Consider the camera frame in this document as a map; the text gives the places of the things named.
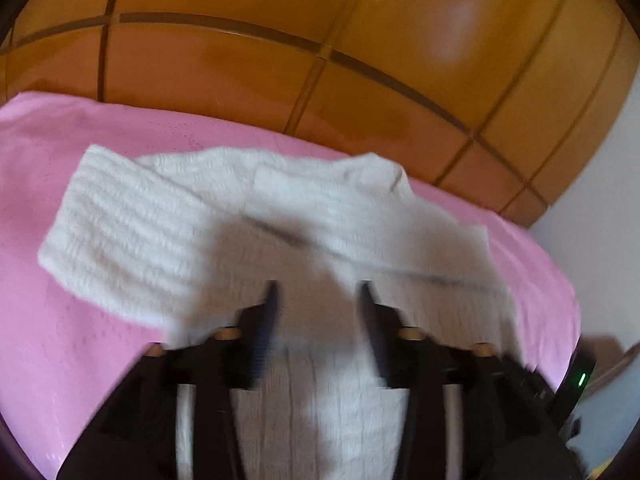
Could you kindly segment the wooden panelled wardrobe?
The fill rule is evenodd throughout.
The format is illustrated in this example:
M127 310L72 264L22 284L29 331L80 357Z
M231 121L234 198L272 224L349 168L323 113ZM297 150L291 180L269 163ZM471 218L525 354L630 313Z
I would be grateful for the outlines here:
M616 0L1 0L1 95L266 128L520 226L577 179L639 68Z

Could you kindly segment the white knitted sweater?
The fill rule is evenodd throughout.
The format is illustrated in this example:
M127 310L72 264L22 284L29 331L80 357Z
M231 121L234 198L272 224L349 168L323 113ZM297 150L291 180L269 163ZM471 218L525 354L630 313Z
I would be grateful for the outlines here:
M181 347L281 289L265 378L235 398L252 479L387 479L405 397L381 386L362 282L442 344L520 353L482 226L412 192L401 166L213 148L88 148L39 248L76 297Z

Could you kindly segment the pink patterned bedspread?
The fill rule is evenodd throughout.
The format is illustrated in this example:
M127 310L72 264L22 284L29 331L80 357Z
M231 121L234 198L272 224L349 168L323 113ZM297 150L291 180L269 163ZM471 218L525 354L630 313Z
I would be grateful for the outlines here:
M293 157L337 152L261 128L46 92L23 92L1 110L1 413L48 479L102 396L152 330L70 296L37 261L70 176L91 144L129 156L214 146ZM552 385L580 333L574 288L521 228L431 185L413 189L457 217L486 226L492 258L518 306L527 361Z

